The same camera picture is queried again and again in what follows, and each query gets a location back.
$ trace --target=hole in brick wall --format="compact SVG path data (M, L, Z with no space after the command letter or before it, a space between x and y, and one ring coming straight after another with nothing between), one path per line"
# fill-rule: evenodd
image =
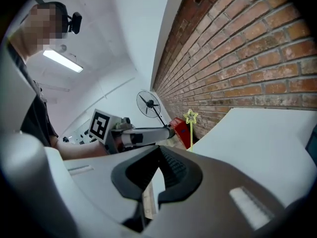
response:
M195 3L200 4L202 0L195 0Z

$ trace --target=fan blade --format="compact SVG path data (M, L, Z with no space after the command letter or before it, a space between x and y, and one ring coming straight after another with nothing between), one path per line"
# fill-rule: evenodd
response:
M143 99L143 97L141 95L139 95L139 96L142 99L142 101L144 101L144 103L146 104L147 102L145 101L145 99Z

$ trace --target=industrial fan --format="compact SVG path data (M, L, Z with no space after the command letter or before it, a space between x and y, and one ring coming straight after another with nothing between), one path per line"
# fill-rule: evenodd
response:
M147 117L158 117L163 125L166 127L163 120L160 118L160 105L157 98L152 93L141 91L137 95L137 105L139 110Z

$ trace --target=ceiling light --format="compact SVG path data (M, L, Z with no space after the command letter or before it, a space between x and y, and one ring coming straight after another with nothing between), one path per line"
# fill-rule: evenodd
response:
M74 70L75 72L80 73L83 70L83 67L79 66L78 64L74 63L70 59L64 57L63 55L57 53L54 50L51 50L51 49L45 50L43 55L64 65L67 68Z

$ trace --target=forearm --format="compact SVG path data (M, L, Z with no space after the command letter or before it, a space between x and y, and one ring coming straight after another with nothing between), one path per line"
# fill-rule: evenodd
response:
M74 145L62 142L61 140L58 140L57 137L51 137L51 146L59 151L63 160L100 157L107 155L105 147L99 141L83 145Z

